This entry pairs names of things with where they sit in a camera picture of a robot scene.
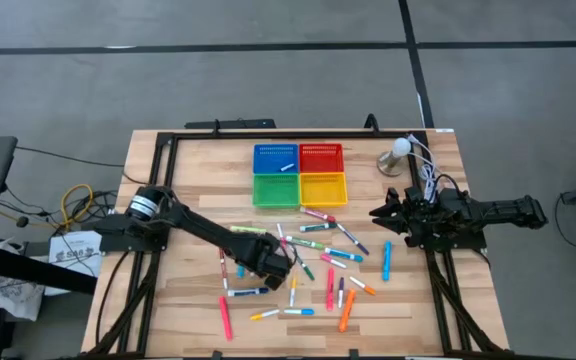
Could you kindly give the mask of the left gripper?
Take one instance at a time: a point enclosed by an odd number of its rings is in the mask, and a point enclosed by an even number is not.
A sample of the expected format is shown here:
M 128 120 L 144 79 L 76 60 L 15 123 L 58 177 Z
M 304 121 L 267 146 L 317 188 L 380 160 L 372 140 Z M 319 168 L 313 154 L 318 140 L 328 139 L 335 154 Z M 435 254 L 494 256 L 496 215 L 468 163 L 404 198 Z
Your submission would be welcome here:
M 270 235 L 256 233 L 235 233 L 232 255 L 237 264 L 250 271 L 266 277 L 266 286 L 277 290 L 285 281 L 286 275 L 281 275 L 281 257 L 276 254 L 278 240 Z M 293 262 L 285 247 L 280 247 L 286 262 L 286 274 L 289 274 Z

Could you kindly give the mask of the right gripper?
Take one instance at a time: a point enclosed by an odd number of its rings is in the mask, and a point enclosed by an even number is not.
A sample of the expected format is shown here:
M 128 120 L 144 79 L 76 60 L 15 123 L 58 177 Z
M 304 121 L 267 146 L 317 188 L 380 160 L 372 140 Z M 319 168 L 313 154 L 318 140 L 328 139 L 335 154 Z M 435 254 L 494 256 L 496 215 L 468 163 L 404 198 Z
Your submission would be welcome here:
M 401 199 L 395 188 L 386 192 L 385 203 L 369 212 L 375 223 L 397 234 L 407 233 L 407 245 L 447 245 L 445 222 L 448 201 Z

